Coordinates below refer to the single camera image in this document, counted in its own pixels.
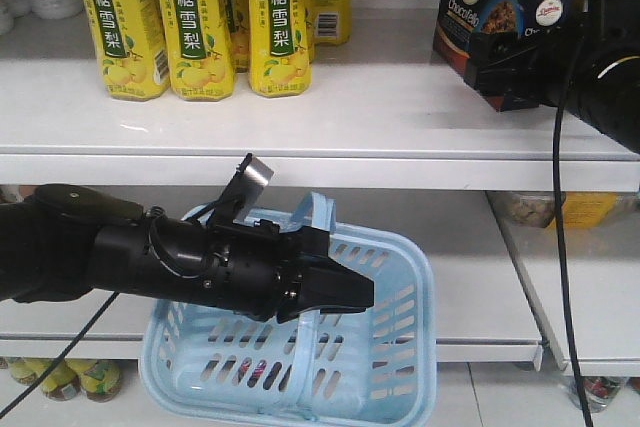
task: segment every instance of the wire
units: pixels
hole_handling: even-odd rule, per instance
[[[571,298],[569,289],[569,272],[567,267],[567,246],[564,236],[564,216],[562,213],[562,186],[560,184],[560,137],[562,134],[562,119],[564,116],[565,106],[569,97],[569,89],[571,87],[571,78],[576,69],[578,57],[584,45],[585,36],[582,35],[575,47],[575,51],[571,57],[569,67],[563,84],[562,95],[558,103],[556,111],[555,124],[553,128],[553,199],[556,218],[556,236],[558,238],[558,257],[560,260],[560,283],[562,287],[562,305],[564,308],[564,322],[567,334],[567,343],[569,345],[569,358],[571,360],[571,369],[573,370],[573,379],[576,385],[576,392],[580,400],[580,409],[586,427],[593,427],[589,403],[584,390],[584,381],[580,372],[580,363],[578,361],[578,351],[576,348],[575,332],[573,328],[573,315],[571,313]]]
[[[86,323],[86,325],[82,328],[80,332],[73,338],[69,345],[65,347],[65,349],[51,362],[51,365],[45,370],[40,377],[38,377],[33,384],[27,387],[22,393],[20,393],[15,399],[13,399],[4,409],[0,412],[0,420],[2,420],[9,412],[11,412],[14,408],[20,404],[27,396],[33,392],[38,386],[44,382],[47,376],[58,367],[64,358],[71,352],[71,350],[82,340],[85,334],[93,327],[93,325],[98,321],[98,319],[104,314],[104,312],[109,308],[109,306],[113,303],[114,300],[118,297],[119,292],[112,293],[107,300],[104,301],[102,306],[93,314],[93,317]]]
[[[225,205],[225,204],[228,204],[228,203],[231,203],[231,202],[237,202],[237,201],[242,200],[242,199],[243,199],[243,196],[234,195],[232,197],[229,197],[228,199],[214,200],[214,201],[209,202],[208,204],[206,204],[204,207],[202,207],[200,210],[198,210],[193,215],[189,216],[186,220],[187,220],[187,222],[196,222],[202,216],[204,216],[205,214],[208,214],[209,212],[211,212],[216,207],[220,207],[221,205]]]

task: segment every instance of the store shelf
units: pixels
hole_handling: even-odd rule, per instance
[[[571,372],[554,231],[502,222],[507,245],[544,335]],[[640,376],[640,212],[589,230],[567,230],[573,324],[584,375]]]
[[[135,363],[124,368],[125,382],[118,397],[106,404],[78,396],[67,402],[27,397],[5,419],[9,426],[70,427],[231,427],[233,424],[177,417],[162,410],[147,394]],[[567,397],[562,375],[547,364],[541,372],[523,371],[512,364],[440,364],[438,400],[428,427],[575,427],[581,414]],[[0,406],[24,387],[0,371]],[[604,412],[594,416],[598,427],[636,425],[640,396],[623,389]]]
[[[219,103],[132,103],[107,96],[84,14],[17,19],[0,39],[0,183],[222,185],[251,151],[273,185],[550,190],[554,109],[495,113],[432,53],[434,23],[357,10],[299,97],[264,99],[240,75]],[[637,190],[637,155],[571,116],[563,133],[567,189]]]
[[[156,201],[207,197],[205,189],[153,188]],[[126,189],[111,189],[126,196]],[[292,211],[306,189],[268,188],[261,205]],[[538,363],[541,335],[498,226],[480,192],[324,189],[336,199],[339,222],[397,232],[426,253],[435,277],[440,362]],[[138,190],[138,197],[144,197]],[[54,356],[107,297],[64,304],[0,303],[0,354]],[[153,301],[123,296],[74,351],[76,356],[137,358]]]
[[[6,425],[70,427],[232,427],[226,422],[178,417],[158,405],[147,394],[138,377],[135,363],[124,368],[125,383],[113,400],[106,404],[77,396],[67,402],[44,399],[33,393],[24,404],[6,417]],[[8,372],[0,371],[0,407],[18,395],[24,387],[13,382]],[[473,385],[466,365],[440,366],[438,369],[438,405],[429,427],[481,427]]]
[[[471,364],[469,370],[484,427],[584,425],[582,413],[569,397],[568,378],[552,358],[545,357],[540,372],[513,364]],[[597,427],[632,426],[638,424],[638,418],[640,396],[627,386],[606,410],[593,414],[593,423]]]

